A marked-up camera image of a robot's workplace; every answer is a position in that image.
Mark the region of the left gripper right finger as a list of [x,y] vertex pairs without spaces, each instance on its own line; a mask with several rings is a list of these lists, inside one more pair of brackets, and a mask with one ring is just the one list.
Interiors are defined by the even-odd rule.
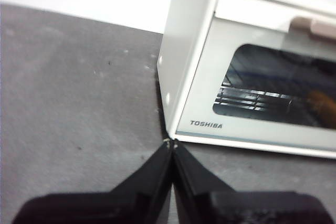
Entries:
[[333,223],[322,202],[294,191],[236,191],[173,141],[172,165],[181,223]]

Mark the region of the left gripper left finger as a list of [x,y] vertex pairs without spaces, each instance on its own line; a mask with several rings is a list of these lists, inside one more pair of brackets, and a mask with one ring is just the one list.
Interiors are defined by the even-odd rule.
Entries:
[[27,201],[14,223],[156,223],[171,188],[172,142],[113,190],[49,194]]

